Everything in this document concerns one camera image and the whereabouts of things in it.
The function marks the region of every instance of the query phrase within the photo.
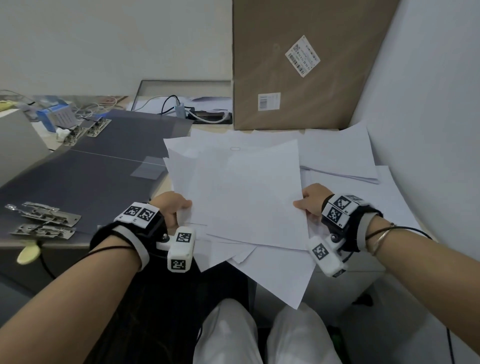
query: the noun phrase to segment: barcode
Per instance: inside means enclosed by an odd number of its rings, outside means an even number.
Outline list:
[[[290,60],[292,61],[293,65],[297,68],[297,70],[299,70],[299,72],[301,74],[304,74],[305,73],[305,70],[303,69],[303,67],[300,65],[300,63],[297,62],[297,60],[295,59],[295,57],[293,56],[293,54],[289,54],[288,55],[288,58],[290,58]]]
[[[263,110],[267,108],[268,96],[260,96],[258,101],[258,109]]]

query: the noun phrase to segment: leg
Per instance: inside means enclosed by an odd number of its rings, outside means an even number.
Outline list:
[[[227,298],[208,315],[193,364],[262,364],[257,325],[240,303]]]
[[[268,364],[342,364],[322,319],[305,303],[286,306],[267,340]]]

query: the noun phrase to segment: brown cardboard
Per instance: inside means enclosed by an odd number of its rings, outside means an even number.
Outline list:
[[[399,0],[234,0],[234,128],[345,128]],[[320,63],[302,78],[285,53],[303,35]],[[281,93],[258,111],[258,94]]]

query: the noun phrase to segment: silver bangle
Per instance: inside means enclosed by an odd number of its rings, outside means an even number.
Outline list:
[[[389,229],[389,230],[384,231],[384,233],[381,235],[381,237],[375,242],[375,244],[373,245],[372,252],[371,252],[371,254],[372,254],[373,256],[376,256],[376,255],[377,255],[378,250],[382,247],[382,244],[383,244],[386,236],[387,236],[388,233],[391,232],[391,231],[392,231],[392,229]]]

